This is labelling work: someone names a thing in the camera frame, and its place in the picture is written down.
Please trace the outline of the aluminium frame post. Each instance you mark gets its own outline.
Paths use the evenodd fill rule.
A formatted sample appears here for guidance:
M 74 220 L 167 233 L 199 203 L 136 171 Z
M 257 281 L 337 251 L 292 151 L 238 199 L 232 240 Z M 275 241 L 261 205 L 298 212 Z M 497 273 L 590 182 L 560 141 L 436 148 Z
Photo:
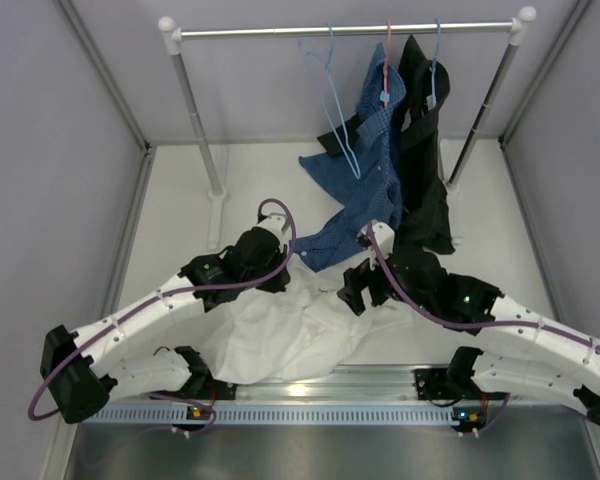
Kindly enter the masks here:
M 134 144 L 139 149 L 141 154 L 137 179 L 134 185 L 134 191 L 127 209 L 124 230 L 122 234 L 123 240 L 133 242 L 139 217 L 142 208 L 142 202 L 146 190 L 146 185 L 150 171 L 150 154 L 151 146 L 142 133 L 138 122 L 133 115 L 131 108 L 116 81 L 111 69 L 109 68 L 103 54 L 98 48 L 93 35 L 89 31 L 87 24 L 82 18 L 74 1 L 59 0 L 55 1 L 60 12 L 65 18 L 68 26 L 75 35 L 81 49 L 86 54 L 88 61 L 98 76 L 103 85 L 109 99 L 111 100 L 115 110 L 121 117 L 128 133 L 132 136 Z
M 531 203 L 525 192 L 524 182 L 518 172 L 519 164 L 515 160 L 513 141 L 531 111 L 539 103 L 540 96 L 547 89 L 553 70 L 560 62 L 565 50 L 572 42 L 572 38 L 586 18 L 589 10 L 596 1 L 573 1 L 566 16 L 562 20 L 559 30 L 554 35 L 552 42 L 542 57 L 540 66 L 536 69 L 531 81 L 526 87 L 524 95 L 518 102 L 514 113 L 508 121 L 505 130 L 498 137 L 501 153 L 507 168 L 511 186 L 513 188 L 517 205 L 522 216 L 527 236 L 529 238 L 534 259 L 542 280 L 545 295 L 556 320 L 561 319 L 562 308 L 558 299 L 556 285 L 551 278 L 546 254 L 540 242 L 538 223 L 532 215 Z

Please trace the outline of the blue checked shirt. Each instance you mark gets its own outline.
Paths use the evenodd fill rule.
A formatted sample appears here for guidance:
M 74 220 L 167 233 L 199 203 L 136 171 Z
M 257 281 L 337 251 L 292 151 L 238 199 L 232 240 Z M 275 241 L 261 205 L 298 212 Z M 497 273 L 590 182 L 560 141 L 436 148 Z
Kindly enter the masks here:
M 386 52 L 379 43 L 371 57 L 355 112 L 358 138 L 349 145 L 360 176 L 346 156 L 327 153 L 301 157 L 300 166 L 342 209 L 322 229 L 297 240 L 296 252 L 319 272 L 360 252 L 358 232 L 371 220 L 395 229 L 403 211 L 401 184 L 392 155 L 392 118 L 406 95 L 399 73 L 385 65 Z

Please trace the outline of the white shirt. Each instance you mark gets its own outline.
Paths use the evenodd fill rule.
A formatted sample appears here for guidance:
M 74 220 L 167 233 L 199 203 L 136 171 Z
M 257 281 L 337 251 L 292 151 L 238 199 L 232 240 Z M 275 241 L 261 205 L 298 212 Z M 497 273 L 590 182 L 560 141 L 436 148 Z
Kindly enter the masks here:
M 191 345 L 212 376 L 250 385 L 326 375 L 351 357 L 370 335 L 411 324 L 414 312 L 393 300 L 355 315 L 338 296 L 339 286 L 294 255 L 291 281 L 281 293 L 257 289 L 195 319 Z

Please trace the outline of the black shirt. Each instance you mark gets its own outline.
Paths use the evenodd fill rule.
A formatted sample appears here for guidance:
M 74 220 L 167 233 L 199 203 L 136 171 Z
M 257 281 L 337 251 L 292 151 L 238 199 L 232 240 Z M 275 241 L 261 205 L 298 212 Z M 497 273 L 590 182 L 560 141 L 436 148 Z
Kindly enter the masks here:
M 408 37 L 399 65 L 393 67 L 403 80 L 406 95 L 392 118 L 392 155 L 403 199 L 400 225 L 393 229 L 399 245 L 416 245 L 437 254 L 454 252 L 447 193 L 438 174 L 439 111 L 450 93 L 449 75 L 438 63 L 436 74 L 437 106 L 429 110 L 431 60 L 414 37 Z M 356 112 L 346 121 L 349 140 L 358 138 L 360 120 Z M 318 138 L 331 157 L 340 152 L 331 134 Z

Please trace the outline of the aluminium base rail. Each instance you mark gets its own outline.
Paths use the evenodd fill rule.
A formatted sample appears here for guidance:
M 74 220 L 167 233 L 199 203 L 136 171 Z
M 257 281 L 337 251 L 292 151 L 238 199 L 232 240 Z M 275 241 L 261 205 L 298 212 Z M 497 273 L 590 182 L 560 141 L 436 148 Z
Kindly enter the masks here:
M 293 382 L 267 380 L 237 386 L 234 399 L 251 403 L 391 403 L 501 400 L 504 394 L 460 387 L 445 365 L 342 365 L 330 374 Z

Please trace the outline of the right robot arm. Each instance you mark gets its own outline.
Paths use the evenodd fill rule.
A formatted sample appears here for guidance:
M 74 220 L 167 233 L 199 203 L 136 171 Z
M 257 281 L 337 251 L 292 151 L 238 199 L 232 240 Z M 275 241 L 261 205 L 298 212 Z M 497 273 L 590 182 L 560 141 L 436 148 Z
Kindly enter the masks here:
M 600 427 L 600 339 L 551 320 L 498 287 L 448 272 L 429 252 L 366 259 L 343 274 L 339 297 L 356 315 L 394 300 L 456 335 L 445 384 L 565 406 Z

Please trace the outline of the pink hanger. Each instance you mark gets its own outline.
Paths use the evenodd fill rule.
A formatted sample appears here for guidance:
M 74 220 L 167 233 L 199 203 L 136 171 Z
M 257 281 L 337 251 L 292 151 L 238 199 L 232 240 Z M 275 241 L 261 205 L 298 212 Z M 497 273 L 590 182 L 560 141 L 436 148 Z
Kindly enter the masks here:
M 386 21 L 386 45 L 385 45 L 385 59 L 383 63 L 383 90 L 381 101 L 384 108 L 389 105 L 390 94 L 389 94 L 389 66 L 390 66 L 390 53 L 392 45 L 392 24 L 390 20 Z

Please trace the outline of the right aluminium frame post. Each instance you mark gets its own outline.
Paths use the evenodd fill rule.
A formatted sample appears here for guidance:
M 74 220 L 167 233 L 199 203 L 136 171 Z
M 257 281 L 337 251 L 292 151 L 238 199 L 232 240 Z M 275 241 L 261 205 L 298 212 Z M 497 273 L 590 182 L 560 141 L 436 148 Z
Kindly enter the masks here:
M 552 42 L 542 57 L 540 66 L 536 69 L 531 81 L 526 87 L 524 95 L 518 102 L 514 113 L 508 121 L 505 130 L 498 137 L 501 153 L 507 168 L 511 186 L 513 188 L 517 205 L 522 216 L 527 236 L 529 238 L 534 259 L 542 280 L 545 295 L 556 320 L 561 319 L 562 308 L 558 299 L 556 285 L 551 278 L 546 254 L 540 242 L 538 223 L 532 215 L 531 203 L 525 192 L 524 182 L 518 172 L 519 164 L 515 160 L 513 141 L 531 111 L 539 103 L 540 96 L 547 89 L 553 70 L 560 62 L 565 50 L 572 42 L 572 38 L 586 18 L 589 10 L 596 1 L 573 1 L 566 16 L 562 20 L 559 30 L 554 35 Z

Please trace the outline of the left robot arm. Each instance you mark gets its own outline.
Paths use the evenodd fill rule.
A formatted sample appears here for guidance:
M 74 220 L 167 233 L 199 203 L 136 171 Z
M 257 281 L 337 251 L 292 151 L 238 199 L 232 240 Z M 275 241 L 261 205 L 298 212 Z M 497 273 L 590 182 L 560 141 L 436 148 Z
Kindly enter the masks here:
M 43 386 L 68 424 L 83 422 L 108 403 L 145 393 L 172 392 L 193 399 L 203 393 L 209 363 L 192 346 L 163 353 L 142 349 L 169 329 L 201 320 L 242 292 L 280 293 L 290 281 L 284 244 L 289 222 L 261 216 L 237 242 L 185 264 L 157 290 L 94 323 L 45 336 L 40 364 Z

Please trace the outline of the light blue hanger with black shirt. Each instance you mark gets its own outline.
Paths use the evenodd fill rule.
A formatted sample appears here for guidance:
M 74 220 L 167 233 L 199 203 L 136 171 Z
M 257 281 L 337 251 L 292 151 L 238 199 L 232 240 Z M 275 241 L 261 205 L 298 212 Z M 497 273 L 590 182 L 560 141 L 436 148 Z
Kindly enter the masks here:
M 427 105 L 428 109 L 432 110 L 437 106 L 437 87 L 436 87 L 436 74 L 437 74 L 437 66 L 439 59 L 439 52 L 441 46 L 441 38 L 442 38 L 442 22 L 439 18 L 435 19 L 436 23 L 436 45 L 434 50 L 434 55 L 431 60 L 431 64 L 429 67 L 430 72 L 430 95 L 427 97 Z

